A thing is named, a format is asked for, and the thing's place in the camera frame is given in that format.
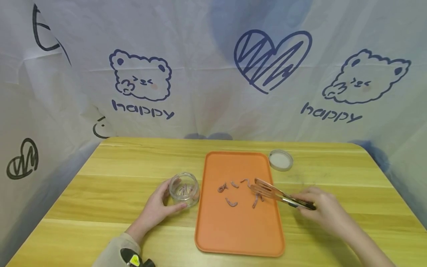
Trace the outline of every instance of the clear glass jar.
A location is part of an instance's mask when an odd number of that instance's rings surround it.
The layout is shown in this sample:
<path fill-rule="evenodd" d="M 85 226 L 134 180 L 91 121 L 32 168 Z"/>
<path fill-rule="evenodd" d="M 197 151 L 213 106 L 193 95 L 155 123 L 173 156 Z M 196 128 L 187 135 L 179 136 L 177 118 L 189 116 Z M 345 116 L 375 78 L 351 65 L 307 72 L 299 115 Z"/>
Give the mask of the clear glass jar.
<path fill-rule="evenodd" d="M 175 204 L 186 203 L 191 207 L 199 201 L 199 183 L 191 173 L 177 173 L 169 184 L 169 193 Z"/>

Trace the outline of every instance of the wood grain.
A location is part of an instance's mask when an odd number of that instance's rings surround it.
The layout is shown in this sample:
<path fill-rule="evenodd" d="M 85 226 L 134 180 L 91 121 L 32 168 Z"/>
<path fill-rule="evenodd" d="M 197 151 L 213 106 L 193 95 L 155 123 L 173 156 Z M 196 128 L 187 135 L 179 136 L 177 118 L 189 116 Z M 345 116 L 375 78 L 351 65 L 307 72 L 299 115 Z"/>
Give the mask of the wood grain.
<path fill-rule="evenodd" d="M 210 151 L 284 149 L 287 172 L 272 170 L 275 185 L 294 193 L 316 185 L 335 194 L 350 215 L 398 266 L 424 266 L 427 234 L 365 150 L 354 144 L 282 143 L 147 138 L 102 142 L 39 223 L 8 267 L 90 266 L 109 240 L 138 216 L 157 185 L 182 171 L 201 184 Z M 279 258 L 200 252 L 194 244 L 195 206 L 167 218 L 142 246 L 157 266 L 358 266 L 340 240 L 279 205 L 285 253 Z"/>

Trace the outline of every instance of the white sleeve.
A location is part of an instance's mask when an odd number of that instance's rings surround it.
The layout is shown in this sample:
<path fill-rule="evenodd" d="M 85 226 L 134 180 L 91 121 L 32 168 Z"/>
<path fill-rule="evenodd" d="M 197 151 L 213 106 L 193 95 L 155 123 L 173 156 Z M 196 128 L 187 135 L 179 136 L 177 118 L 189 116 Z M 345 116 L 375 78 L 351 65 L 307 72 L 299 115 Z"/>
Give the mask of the white sleeve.
<path fill-rule="evenodd" d="M 130 235 L 122 233 L 108 243 L 107 247 L 101 252 L 92 267 L 127 267 L 127 263 L 120 255 L 120 250 L 123 248 L 131 249 L 138 254 L 141 252 L 141 248 L 135 240 L 133 240 Z"/>

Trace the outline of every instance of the metal tongs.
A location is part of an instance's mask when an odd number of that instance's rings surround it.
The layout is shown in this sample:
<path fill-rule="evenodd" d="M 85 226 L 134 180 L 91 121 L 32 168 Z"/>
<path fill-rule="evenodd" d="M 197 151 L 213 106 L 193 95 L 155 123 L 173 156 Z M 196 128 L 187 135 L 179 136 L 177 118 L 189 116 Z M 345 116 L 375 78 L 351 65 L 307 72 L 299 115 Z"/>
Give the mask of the metal tongs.
<path fill-rule="evenodd" d="M 255 185 L 251 185 L 251 190 L 255 194 L 287 203 L 294 208 L 301 206 L 310 210 L 316 210 L 314 203 L 293 198 L 289 194 L 280 191 L 271 184 L 258 178 L 255 178 Z"/>

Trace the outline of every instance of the fabric backdrop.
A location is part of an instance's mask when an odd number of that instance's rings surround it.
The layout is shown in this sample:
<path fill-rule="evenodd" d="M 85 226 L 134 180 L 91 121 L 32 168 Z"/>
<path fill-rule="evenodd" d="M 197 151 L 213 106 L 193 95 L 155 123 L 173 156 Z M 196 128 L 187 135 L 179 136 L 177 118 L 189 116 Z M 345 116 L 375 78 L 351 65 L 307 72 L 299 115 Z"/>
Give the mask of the fabric backdrop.
<path fill-rule="evenodd" d="M 0 266 L 110 136 L 353 142 L 427 225 L 426 1 L 0 7 Z"/>

